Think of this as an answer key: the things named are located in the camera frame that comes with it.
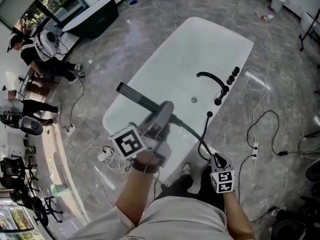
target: white bathtub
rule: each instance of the white bathtub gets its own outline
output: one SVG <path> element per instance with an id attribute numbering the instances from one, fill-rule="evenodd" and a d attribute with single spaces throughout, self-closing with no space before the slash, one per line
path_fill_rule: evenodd
<path id="1" fill-rule="evenodd" d="M 128 86 L 158 104 L 172 101 L 173 113 L 201 135 L 207 112 L 212 111 L 214 116 L 227 96 L 216 106 L 214 99 L 219 96 L 221 87 L 214 80 L 196 77 L 196 74 L 209 72 L 226 84 L 236 66 L 243 68 L 252 47 L 253 42 L 227 28 L 191 17 L 154 52 Z M 196 103 L 192 103 L 193 97 L 197 98 Z M 119 95 L 106 111 L 103 126 L 113 134 L 128 122 L 139 125 L 148 114 L 146 109 Z M 172 154 L 165 168 L 160 170 L 161 181 L 168 178 L 197 142 L 175 125 L 171 125 L 167 141 Z"/>

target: black faucet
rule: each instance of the black faucet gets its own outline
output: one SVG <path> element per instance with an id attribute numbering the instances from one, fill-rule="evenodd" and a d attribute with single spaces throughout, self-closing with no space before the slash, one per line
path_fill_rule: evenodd
<path id="1" fill-rule="evenodd" d="M 216 81 L 222 88 L 221 90 L 221 94 L 218 98 L 216 98 L 214 100 L 214 104 L 216 104 L 217 106 L 221 105 L 221 101 L 222 98 L 227 94 L 227 92 L 229 92 L 229 87 L 226 86 L 217 76 L 215 76 L 214 74 L 208 73 L 208 72 L 199 72 L 198 74 L 196 74 L 197 77 L 207 77 L 207 78 L 211 78 L 214 81 Z"/>

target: black and white marker cube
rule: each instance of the black and white marker cube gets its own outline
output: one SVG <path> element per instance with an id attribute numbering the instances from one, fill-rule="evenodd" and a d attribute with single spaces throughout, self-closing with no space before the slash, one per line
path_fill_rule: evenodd
<path id="1" fill-rule="evenodd" d="M 111 135 L 108 139 L 113 148 L 123 159 L 135 157 L 136 154 L 147 149 L 134 126 L 123 128 Z"/>
<path id="2" fill-rule="evenodd" d="M 211 173 L 211 183 L 217 193 L 226 193 L 234 190 L 235 170 Z"/>

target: white shirt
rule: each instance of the white shirt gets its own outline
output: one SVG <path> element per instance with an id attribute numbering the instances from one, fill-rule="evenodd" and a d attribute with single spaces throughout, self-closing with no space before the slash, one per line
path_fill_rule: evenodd
<path id="1" fill-rule="evenodd" d="M 116 206 L 70 240 L 232 240 L 220 209 L 193 198 L 154 201 L 137 227 Z"/>

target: sneaker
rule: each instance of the sneaker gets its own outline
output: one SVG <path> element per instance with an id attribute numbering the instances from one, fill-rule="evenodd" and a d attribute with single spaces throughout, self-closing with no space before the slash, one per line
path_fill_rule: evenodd
<path id="1" fill-rule="evenodd" d="M 44 122 L 43 126 L 52 126 L 54 123 L 53 119 L 48 119 L 47 121 Z"/>
<path id="2" fill-rule="evenodd" d="M 191 174 L 191 165 L 190 163 L 186 162 L 184 164 L 184 166 L 182 167 L 182 170 L 181 170 L 181 175 L 185 175 L 185 174 Z"/>
<path id="3" fill-rule="evenodd" d="M 81 68 L 82 68 L 81 64 L 75 64 L 75 66 L 74 66 L 74 70 L 76 70 L 78 72 L 81 71 Z"/>
<path id="4" fill-rule="evenodd" d="M 76 76 L 76 77 L 75 77 L 75 79 L 74 79 L 73 81 L 70 81 L 70 82 L 69 82 L 69 85 L 71 85 L 71 86 L 72 86 L 72 85 L 73 85 L 73 84 L 74 84 L 78 79 L 79 79 L 79 77 L 78 77 L 78 76 Z"/>

